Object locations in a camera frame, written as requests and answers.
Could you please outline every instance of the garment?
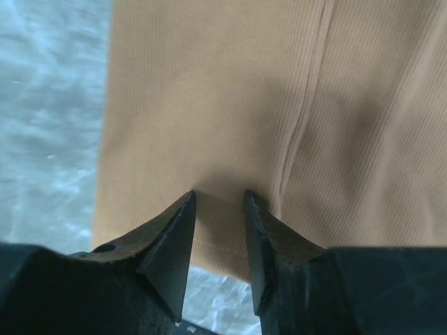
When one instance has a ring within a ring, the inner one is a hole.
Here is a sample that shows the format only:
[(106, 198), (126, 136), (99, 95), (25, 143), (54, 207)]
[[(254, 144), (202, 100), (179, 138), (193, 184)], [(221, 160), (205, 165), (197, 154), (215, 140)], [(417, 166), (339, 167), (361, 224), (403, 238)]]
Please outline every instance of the garment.
[(191, 263), (249, 280), (242, 199), (324, 247), (447, 244), (447, 1), (116, 0), (94, 245), (198, 194)]

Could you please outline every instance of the folded cloth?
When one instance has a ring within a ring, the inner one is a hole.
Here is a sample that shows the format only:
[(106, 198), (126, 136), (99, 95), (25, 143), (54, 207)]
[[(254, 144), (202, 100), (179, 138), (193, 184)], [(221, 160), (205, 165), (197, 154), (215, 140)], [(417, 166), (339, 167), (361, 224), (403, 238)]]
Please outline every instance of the folded cloth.
[(246, 281), (250, 188), (314, 243), (447, 244), (447, 1), (116, 0), (93, 245), (194, 189)]

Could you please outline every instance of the beige towel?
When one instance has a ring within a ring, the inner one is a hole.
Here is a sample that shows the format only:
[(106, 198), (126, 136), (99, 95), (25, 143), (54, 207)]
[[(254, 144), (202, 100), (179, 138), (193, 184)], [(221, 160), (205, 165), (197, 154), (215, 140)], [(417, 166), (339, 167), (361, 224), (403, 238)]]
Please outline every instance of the beige towel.
[(447, 1), (116, 0), (94, 245), (198, 191), (248, 280), (251, 188), (329, 245), (447, 244)]

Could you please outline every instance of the black object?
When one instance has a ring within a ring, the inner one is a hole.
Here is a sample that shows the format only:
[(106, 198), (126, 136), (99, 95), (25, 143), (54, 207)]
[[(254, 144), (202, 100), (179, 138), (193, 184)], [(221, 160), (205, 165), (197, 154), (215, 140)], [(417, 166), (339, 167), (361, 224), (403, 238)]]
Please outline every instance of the black object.
[[(263, 335), (447, 334), (447, 250), (325, 250), (244, 201)], [(0, 334), (210, 335), (183, 320), (196, 217), (185, 194), (91, 253), (0, 244)]]

